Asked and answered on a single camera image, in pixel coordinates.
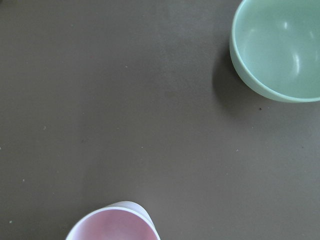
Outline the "pink cup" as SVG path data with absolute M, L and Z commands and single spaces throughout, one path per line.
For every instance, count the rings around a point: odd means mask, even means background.
M 120 201 L 81 218 L 67 240 L 159 240 L 148 212 L 138 203 Z

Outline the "green bowl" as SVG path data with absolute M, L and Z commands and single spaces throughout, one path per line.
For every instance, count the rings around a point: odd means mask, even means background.
M 243 0 L 229 52 L 236 73 L 259 95 L 285 103 L 319 101 L 319 1 Z

